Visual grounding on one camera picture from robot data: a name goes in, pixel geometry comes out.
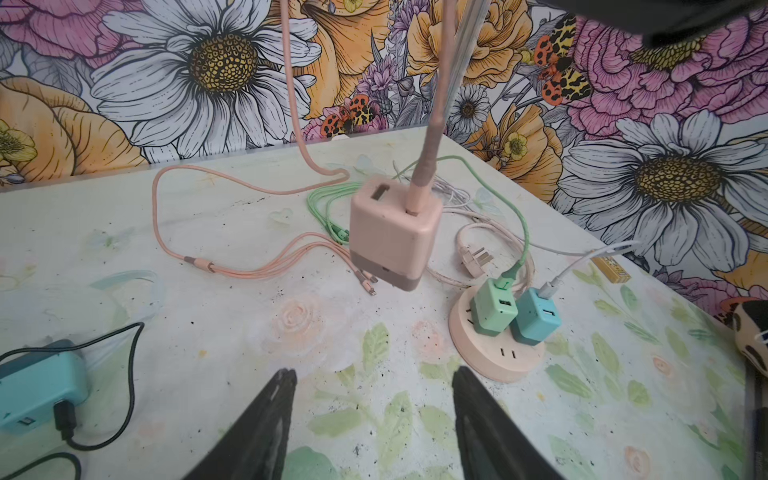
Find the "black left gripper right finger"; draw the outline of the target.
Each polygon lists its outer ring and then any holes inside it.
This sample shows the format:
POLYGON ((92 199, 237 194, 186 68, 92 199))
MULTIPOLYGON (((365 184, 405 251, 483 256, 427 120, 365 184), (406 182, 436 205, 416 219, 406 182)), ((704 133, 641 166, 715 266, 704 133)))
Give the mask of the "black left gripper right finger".
POLYGON ((466 479, 560 479, 473 371, 452 379, 455 431, 466 479))

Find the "green USB charger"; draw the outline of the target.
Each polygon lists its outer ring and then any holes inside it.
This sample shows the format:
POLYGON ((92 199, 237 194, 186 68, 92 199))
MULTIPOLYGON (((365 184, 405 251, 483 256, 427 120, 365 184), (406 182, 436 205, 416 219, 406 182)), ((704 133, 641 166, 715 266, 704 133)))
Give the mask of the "green USB charger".
POLYGON ((492 337, 507 329, 518 315, 513 293, 498 287, 493 279, 479 286, 470 301, 470 309, 475 331, 492 337))

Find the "pink USB charger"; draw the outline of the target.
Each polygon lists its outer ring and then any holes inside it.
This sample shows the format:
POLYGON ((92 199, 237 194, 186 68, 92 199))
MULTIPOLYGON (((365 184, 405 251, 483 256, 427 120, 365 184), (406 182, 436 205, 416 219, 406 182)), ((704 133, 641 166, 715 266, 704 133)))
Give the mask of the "pink USB charger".
POLYGON ((433 193, 416 215, 406 210, 409 186, 369 178, 353 195, 349 250, 353 264, 403 290, 417 288, 430 259, 443 204, 433 193))

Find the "teal USB charger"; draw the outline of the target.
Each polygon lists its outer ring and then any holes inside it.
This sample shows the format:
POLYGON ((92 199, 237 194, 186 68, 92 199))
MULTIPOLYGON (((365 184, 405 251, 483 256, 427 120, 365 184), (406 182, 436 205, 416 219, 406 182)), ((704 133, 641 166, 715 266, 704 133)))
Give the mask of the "teal USB charger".
POLYGON ((535 346, 544 342, 562 325, 562 319, 551 299, 542 298, 529 288, 517 299, 518 314, 510 324, 514 339, 535 346))
POLYGON ((54 418, 54 406, 77 406, 88 396, 86 365, 74 343, 58 340, 43 352, 1 364, 1 430, 23 434, 54 418))

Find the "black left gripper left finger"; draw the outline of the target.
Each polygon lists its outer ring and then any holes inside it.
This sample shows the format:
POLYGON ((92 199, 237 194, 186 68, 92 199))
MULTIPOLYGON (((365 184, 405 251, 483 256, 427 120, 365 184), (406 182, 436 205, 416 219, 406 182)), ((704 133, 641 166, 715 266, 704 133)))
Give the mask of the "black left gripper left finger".
POLYGON ((297 375, 280 369, 187 479, 274 480, 282 477, 297 375))

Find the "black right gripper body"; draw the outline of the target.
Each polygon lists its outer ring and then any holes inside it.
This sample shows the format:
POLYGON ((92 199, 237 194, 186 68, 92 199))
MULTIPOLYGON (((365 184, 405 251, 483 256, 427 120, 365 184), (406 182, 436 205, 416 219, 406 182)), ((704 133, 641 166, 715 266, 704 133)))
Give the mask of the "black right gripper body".
POLYGON ((551 0, 544 4, 639 35, 648 48, 708 34, 767 5, 759 0, 551 0))

